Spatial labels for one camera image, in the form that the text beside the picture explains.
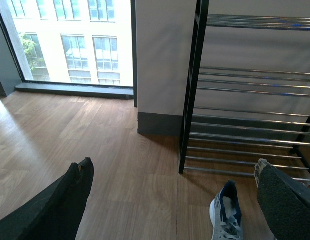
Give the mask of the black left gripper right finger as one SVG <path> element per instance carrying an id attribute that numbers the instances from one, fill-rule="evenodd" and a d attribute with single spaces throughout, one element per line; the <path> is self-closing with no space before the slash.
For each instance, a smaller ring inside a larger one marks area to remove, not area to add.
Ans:
<path id="1" fill-rule="evenodd" d="M 277 240 L 310 240 L 310 189 L 261 158 L 254 167 L 257 201 Z"/>

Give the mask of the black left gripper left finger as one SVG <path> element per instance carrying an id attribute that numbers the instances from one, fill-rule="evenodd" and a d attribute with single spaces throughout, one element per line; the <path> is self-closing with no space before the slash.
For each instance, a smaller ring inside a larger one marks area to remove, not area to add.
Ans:
<path id="1" fill-rule="evenodd" d="M 91 159 L 67 172 L 0 220 L 0 240 L 74 240 L 94 176 Z"/>

